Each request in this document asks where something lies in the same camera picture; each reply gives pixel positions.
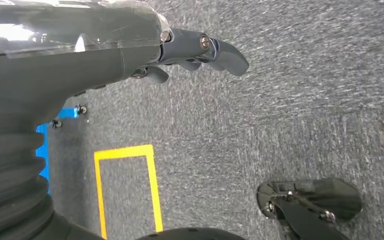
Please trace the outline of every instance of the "robotic arm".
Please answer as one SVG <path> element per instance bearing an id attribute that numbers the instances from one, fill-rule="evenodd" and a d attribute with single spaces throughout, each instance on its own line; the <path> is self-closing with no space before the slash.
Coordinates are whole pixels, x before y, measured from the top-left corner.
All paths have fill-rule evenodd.
<path id="1" fill-rule="evenodd" d="M 168 79 L 158 66 L 193 71 L 208 64 L 240 76 L 248 69 L 232 45 L 201 32 L 168 28 L 163 16 L 132 0 L 0 0 L 0 240 L 99 240 L 54 211 L 39 176 L 43 143 L 36 126 L 64 102 L 127 78 Z M 141 240 L 242 240 L 199 228 Z"/>

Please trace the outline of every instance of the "yellow square marking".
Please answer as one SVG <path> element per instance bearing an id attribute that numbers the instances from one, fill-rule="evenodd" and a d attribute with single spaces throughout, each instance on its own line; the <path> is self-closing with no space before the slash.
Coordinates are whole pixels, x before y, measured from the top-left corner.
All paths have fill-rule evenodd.
<path id="1" fill-rule="evenodd" d="M 96 188 L 98 193 L 99 219 L 101 236 L 107 239 L 107 227 L 105 223 L 104 196 L 102 191 L 100 160 L 122 159 L 132 157 L 146 157 L 148 166 L 149 185 L 151 188 L 152 208 L 155 221 L 155 231 L 163 231 L 163 218 L 161 214 L 160 196 L 158 193 L 157 171 L 154 162 L 154 147 L 150 144 L 131 146 L 119 149 L 96 151 L 94 153 Z"/>

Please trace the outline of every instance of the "transparent plastic cover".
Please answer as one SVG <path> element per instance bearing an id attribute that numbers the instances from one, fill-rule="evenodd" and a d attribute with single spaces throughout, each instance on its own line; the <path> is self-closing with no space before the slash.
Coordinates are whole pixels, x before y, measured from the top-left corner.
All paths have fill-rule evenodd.
<path id="1" fill-rule="evenodd" d="M 0 0 L 0 55 L 159 46 L 166 18 L 138 0 Z"/>

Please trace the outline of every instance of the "blue object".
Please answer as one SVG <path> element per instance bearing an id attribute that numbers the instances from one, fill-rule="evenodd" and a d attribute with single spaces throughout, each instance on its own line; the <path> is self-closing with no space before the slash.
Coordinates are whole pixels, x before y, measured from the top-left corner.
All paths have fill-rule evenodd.
<path id="1" fill-rule="evenodd" d="M 76 119 L 79 117 L 78 107 L 64 107 L 58 114 L 58 119 Z M 50 182 L 50 170 L 49 170 L 49 150 L 48 150 L 48 127 L 49 124 L 45 123 L 37 126 L 36 132 L 42 133 L 44 137 L 43 145 L 36 149 L 36 155 L 45 159 L 45 168 L 40 172 L 40 176 L 47 179 Z"/>

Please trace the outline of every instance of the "robotic finger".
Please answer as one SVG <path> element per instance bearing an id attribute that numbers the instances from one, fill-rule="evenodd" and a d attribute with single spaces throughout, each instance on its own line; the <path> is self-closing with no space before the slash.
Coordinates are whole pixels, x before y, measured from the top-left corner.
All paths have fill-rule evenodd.
<path id="1" fill-rule="evenodd" d="M 247 59 L 233 45 L 202 32 L 174 28 L 155 57 L 138 68 L 132 78 L 151 77 L 152 73 L 153 79 L 163 83 L 169 76 L 157 66 L 179 65 L 188 71 L 196 71 L 202 63 L 234 76 L 242 76 L 249 67 Z"/>

